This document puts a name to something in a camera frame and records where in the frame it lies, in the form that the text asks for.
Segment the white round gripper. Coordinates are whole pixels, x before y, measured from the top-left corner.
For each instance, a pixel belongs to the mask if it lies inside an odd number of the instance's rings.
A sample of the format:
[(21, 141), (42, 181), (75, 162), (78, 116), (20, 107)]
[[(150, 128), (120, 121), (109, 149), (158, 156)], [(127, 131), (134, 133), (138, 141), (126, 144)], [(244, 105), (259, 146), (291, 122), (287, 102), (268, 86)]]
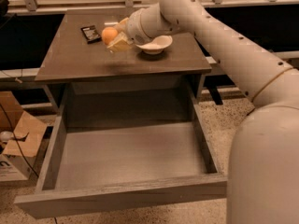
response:
[(137, 45), (144, 45), (151, 41), (141, 24), (143, 11), (144, 8), (141, 8), (132, 13), (129, 18), (124, 18), (113, 26), (119, 34), (107, 45), (108, 50), (111, 52), (126, 51), (132, 47), (133, 42)]

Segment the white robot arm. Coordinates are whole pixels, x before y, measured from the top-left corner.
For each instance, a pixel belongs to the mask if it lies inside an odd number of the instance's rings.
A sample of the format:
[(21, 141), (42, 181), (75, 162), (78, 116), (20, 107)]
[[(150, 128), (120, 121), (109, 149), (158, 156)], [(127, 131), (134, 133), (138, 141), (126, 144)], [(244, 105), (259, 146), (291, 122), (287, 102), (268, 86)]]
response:
[(210, 15), (199, 0), (159, 0), (115, 27), (117, 52), (188, 32), (256, 106), (231, 146), (228, 224), (299, 224), (299, 71)]

